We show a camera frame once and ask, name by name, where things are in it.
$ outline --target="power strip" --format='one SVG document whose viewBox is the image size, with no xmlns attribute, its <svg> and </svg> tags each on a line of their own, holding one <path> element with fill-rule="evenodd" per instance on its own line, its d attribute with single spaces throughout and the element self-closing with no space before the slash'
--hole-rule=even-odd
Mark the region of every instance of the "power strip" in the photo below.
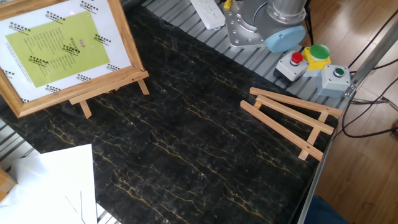
<svg viewBox="0 0 398 224">
<path fill-rule="evenodd" d="M 225 16 L 214 0 L 191 0 L 191 3 L 207 29 L 220 29 L 225 25 Z"/>
</svg>

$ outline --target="yellow-green paper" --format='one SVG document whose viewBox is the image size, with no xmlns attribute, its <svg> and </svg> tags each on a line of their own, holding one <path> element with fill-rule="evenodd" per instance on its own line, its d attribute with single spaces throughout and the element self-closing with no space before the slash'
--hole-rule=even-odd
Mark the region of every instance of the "yellow-green paper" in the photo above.
<svg viewBox="0 0 398 224">
<path fill-rule="evenodd" d="M 109 63 L 91 12 L 49 21 L 6 36 L 36 87 Z"/>
</svg>

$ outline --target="metal grating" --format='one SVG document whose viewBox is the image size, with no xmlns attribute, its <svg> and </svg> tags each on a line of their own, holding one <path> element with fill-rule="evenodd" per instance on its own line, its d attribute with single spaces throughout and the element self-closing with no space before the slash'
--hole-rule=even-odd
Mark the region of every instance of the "metal grating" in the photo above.
<svg viewBox="0 0 398 224">
<path fill-rule="evenodd" d="M 256 49 L 233 49 L 229 44 L 226 26 L 220 30 L 207 30 L 201 22 L 199 15 L 192 6 L 190 0 L 147 0 L 142 4 L 156 16 L 179 27 L 192 37 L 213 47 L 218 52 L 233 59 L 235 62 L 256 72 L 270 82 L 286 89 L 288 92 L 303 100 L 344 109 L 348 103 L 346 98 L 330 98 L 318 96 L 316 78 L 302 77 L 292 86 L 286 87 L 273 76 L 277 62 L 285 54 L 270 52 L 265 46 Z M 296 46 L 293 50 L 300 51 L 302 47 Z"/>
</svg>

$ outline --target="black marble surface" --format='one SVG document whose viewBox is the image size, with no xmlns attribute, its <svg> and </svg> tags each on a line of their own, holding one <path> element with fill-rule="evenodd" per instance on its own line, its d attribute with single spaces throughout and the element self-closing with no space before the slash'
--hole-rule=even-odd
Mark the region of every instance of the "black marble surface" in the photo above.
<svg viewBox="0 0 398 224">
<path fill-rule="evenodd" d="M 97 201 L 123 224 L 288 223 L 318 162 L 298 159 L 298 147 L 239 107 L 254 104 L 252 86 L 288 93 L 146 9 L 127 18 L 149 96 L 133 83 L 88 100 L 90 119 L 68 103 L 0 118 L 41 153 L 92 143 Z M 329 140 L 321 134 L 315 147 Z"/>
</svg>

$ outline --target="framed certificate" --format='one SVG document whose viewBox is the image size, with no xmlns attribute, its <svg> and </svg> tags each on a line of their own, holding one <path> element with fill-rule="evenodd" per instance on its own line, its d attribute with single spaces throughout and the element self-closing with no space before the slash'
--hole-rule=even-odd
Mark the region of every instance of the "framed certificate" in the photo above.
<svg viewBox="0 0 398 224">
<path fill-rule="evenodd" d="M 18 118 L 134 81 L 149 94 L 119 0 L 15 0 L 0 30 L 0 94 Z"/>
</svg>

